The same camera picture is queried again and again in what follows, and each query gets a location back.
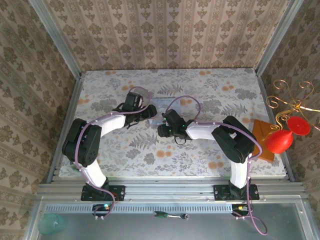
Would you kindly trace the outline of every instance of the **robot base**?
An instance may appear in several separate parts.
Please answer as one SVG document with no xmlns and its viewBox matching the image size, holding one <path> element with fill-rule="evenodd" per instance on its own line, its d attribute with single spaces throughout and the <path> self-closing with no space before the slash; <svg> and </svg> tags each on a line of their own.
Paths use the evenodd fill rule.
<svg viewBox="0 0 320 240">
<path fill-rule="evenodd" d="M 233 184 L 214 185 L 214 200 L 215 201 L 234 201 L 234 200 L 247 200 L 246 187 L 237 188 Z M 258 187 L 255 184 L 250 184 L 249 187 L 250 200 L 259 200 Z"/>
<path fill-rule="evenodd" d="M 114 195 L 116 202 L 123 202 L 126 195 L 126 187 L 122 185 L 109 185 L 108 191 Z M 92 186 L 86 184 L 82 188 L 81 201 L 91 202 L 112 202 L 112 197 L 100 190 L 96 190 Z"/>
</svg>

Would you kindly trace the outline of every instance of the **floral tablecloth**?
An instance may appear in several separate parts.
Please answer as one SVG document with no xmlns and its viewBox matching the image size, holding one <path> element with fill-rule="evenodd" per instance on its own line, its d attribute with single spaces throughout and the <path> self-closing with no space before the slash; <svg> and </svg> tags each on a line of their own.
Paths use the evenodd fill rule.
<svg viewBox="0 0 320 240">
<path fill-rule="evenodd" d="M 124 102 L 128 90 L 141 86 L 152 98 L 191 95 L 201 103 L 200 122 L 219 122 L 233 115 L 252 130 L 253 120 L 269 121 L 257 78 L 251 68 L 161 69 L 88 71 L 84 78 L 74 118 L 92 120 L 109 113 Z M 146 94 L 137 90 L 146 99 Z M 182 116 L 193 119 L 196 103 L 180 100 Z M 102 137 L 98 162 L 109 177 L 230 176 L 231 164 L 218 144 L 198 139 L 177 145 L 173 138 L 158 136 L 149 121 L 122 128 Z M 273 163 L 257 159 L 252 176 L 286 175 L 280 156 Z M 80 173 L 64 157 L 60 177 Z"/>
</svg>

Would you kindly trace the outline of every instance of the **gold wire ornament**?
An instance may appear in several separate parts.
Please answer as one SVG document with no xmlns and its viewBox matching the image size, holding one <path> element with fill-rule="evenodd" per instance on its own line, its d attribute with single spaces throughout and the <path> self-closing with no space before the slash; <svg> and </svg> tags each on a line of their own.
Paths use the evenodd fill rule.
<svg viewBox="0 0 320 240">
<path fill-rule="evenodd" d="M 279 112 L 277 115 L 275 115 L 275 121 L 277 124 L 273 124 L 270 126 L 270 128 L 272 130 L 277 131 L 277 130 L 282 130 L 283 129 L 283 125 L 281 124 L 281 121 L 287 123 L 288 119 L 290 118 L 290 116 L 293 114 L 293 113 L 299 113 L 302 115 L 302 117 L 311 125 L 313 126 L 314 128 L 316 128 L 317 130 L 320 131 L 320 128 L 317 127 L 315 124 L 311 123 L 309 121 L 309 119 L 306 117 L 306 115 L 304 114 L 303 111 L 314 111 L 314 112 L 319 112 L 320 113 L 320 110 L 318 109 L 313 109 L 313 108 L 309 108 L 309 107 L 306 107 L 306 105 L 304 104 L 304 101 L 309 98 L 311 96 L 311 94 L 313 94 L 313 92 L 315 91 L 315 87 L 314 85 L 309 82 L 309 81 L 301 81 L 299 82 L 299 87 L 302 88 L 302 89 L 307 89 L 307 88 L 310 88 L 310 92 L 309 94 L 302 100 L 300 99 L 297 99 L 293 96 L 291 90 L 290 90 L 290 87 L 288 85 L 288 83 L 285 81 L 285 80 L 282 80 L 282 79 L 279 79 L 279 80 L 275 80 L 273 82 L 273 86 L 278 89 L 278 90 L 281 90 L 283 89 L 285 86 L 287 86 L 287 89 L 288 89 L 288 92 L 289 92 L 289 95 L 291 97 L 291 100 L 290 102 L 287 102 L 287 101 L 284 101 L 282 99 L 280 99 L 279 97 L 277 96 L 274 96 L 274 95 L 271 95 L 271 96 L 268 96 L 266 98 L 266 104 L 272 108 L 272 109 L 277 109 L 279 107 L 279 102 L 283 103 L 283 104 L 286 104 L 288 106 L 290 106 L 290 109 L 289 110 L 284 110 L 284 111 L 281 111 Z"/>
</svg>

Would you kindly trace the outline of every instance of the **wooden block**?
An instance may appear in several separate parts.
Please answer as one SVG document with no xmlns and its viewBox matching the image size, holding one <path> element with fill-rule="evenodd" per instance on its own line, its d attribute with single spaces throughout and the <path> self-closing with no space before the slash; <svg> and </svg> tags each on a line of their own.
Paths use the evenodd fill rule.
<svg viewBox="0 0 320 240">
<path fill-rule="evenodd" d="M 259 159 L 266 160 L 270 163 L 274 161 L 275 154 L 270 152 L 265 145 L 265 141 L 262 141 L 270 132 L 273 130 L 270 128 L 272 124 L 260 121 L 255 119 L 253 124 L 252 134 L 255 136 L 257 142 L 262 147 L 262 154 L 258 157 Z M 254 147 L 254 151 L 252 155 L 256 155 L 259 153 L 259 148 L 257 146 Z"/>
</svg>

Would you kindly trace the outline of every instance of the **wallpaper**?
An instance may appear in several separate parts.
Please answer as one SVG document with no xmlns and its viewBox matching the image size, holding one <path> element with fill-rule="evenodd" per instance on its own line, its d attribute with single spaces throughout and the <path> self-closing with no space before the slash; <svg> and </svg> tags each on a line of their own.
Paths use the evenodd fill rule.
<svg viewBox="0 0 320 240">
<path fill-rule="evenodd" d="M 284 79 L 293 95 L 303 99 L 310 90 L 299 87 L 300 81 L 314 84 L 315 92 L 305 102 L 310 108 L 320 109 L 320 1 L 305 0 L 294 18 L 262 80 L 269 95 L 277 94 L 289 100 L 286 90 L 275 91 L 272 82 Z M 306 112 L 313 123 L 320 127 L 320 113 Z M 320 131 L 313 128 L 309 135 L 296 137 L 287 151 L 289 161 L 298 181 L 304 182 L 315 217 L 320 223 Z"/>
<path fill-rule="evenodd" d="M 0 239 L 23 237 L 74 77 L 28 1 L 0 0 Z"/>
<path fill-rule="evenodd" d="M 264 100 L 252 68 L 216 69 L 152 69 L 89 71 L 83 76 L 83 87 L 74 118 L 86 121 L 108 114 L 126 99 L 133 86 L 143 86 L 151 98 L 176 98 L 191 95 L 200 102 L 200 122 L 221 122 L 236 117 L 252 130 L 254 119 L 268 121 Z M 147 101 L 146 93 L 142 94 Z M 164 113 L 170 100 L 157 109 Z M 181 98 L 181 116 L 187 121 L 198 112 L 192 99 Z M 156 117 L 162 123 L 162 117 Z M 157 125 L 149 120 L 127 129 L 123 127 L 103 136 L 97 161 L 109 177 L 183 177 L 231 176 L 231 161 L 213 140 L 186 141 L 159 137 Z M 256 159 L 250 168 L 252 176 L 286 176 L 279 155 L 273 163 Z M 59 177 L 81 176 L 66 156 Z"/>
<path fill-rule="evenodd" d="M 45 0 L 81 71 L 254 67 L 288 0 Z"/>
</svg>

